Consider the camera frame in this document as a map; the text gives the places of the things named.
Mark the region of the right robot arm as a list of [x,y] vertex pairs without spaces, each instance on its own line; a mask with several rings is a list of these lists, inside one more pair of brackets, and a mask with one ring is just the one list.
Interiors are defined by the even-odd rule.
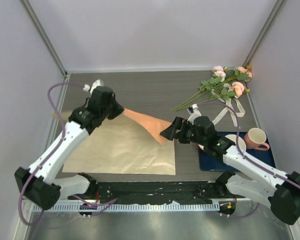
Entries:
[[204,152],[246,176],[225,172],[216,184],[216,193],[223,198],[230,194],[249,198],[268,207],[283,223],[294,225],[300,217],[300,174],[288,174],[273,168],[247,152],[242,152],[234,141],[221,136],[206,116],[176,117],[160,135],[181,144],[195,143]]

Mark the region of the peach fake flower with buds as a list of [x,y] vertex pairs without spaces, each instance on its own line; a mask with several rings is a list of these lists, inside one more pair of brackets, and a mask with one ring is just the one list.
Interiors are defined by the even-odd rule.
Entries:
[[232,84],[233,82],[240,82],[243,84],[243,82],[247,82],[248,80],[251,79],[252,79],[251,71],[242,66],[238,66],[235,67],[234,70],[227,70],[225,81],[213,87],[212,90],[216,90],[217,88],[223,88],[224,84]]

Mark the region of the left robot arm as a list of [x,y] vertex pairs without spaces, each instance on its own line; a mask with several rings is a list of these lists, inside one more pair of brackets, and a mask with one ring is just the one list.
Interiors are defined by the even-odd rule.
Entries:
[[84,106],[76,108],[63,125],[61,134],[28,168],[19,167],[14,177],[22,196],[42,210],[51,209],[60,198],[81,195],[90,200],[97,192],[97,181],[86,173],[57,179],[56,176],[72,152],[105,119],[113,120],[123,113],[115,93],[106,86],[95,86]]

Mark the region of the light pink fake flower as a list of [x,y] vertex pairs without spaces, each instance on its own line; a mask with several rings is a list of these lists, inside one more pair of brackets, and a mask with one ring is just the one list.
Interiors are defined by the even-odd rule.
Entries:
[[224,82],[226,80],[226,72],[228,71],[228,67],[222,67],[220,65],[214,66],[211,70],[212,77],[208,80],[201,81],[201,85],[198,88],[198,91],[192,95],[190,98],[185,100],[183,103],[172,109],[172,112],[176,112],[183,107],[186,107],[188,104],[196,100],[197,98],[201,97],[204,93],[209,92],[213,89],[213,87],[217,86],[218,84]]

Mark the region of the orange beige wrapping paper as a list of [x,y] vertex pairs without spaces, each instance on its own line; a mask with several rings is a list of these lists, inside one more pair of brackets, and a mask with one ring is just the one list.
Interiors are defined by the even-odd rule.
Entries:
[[160,135],[171,123],[130,109],[84,140],[63,165],[64,173],[176,174],[175,145]]

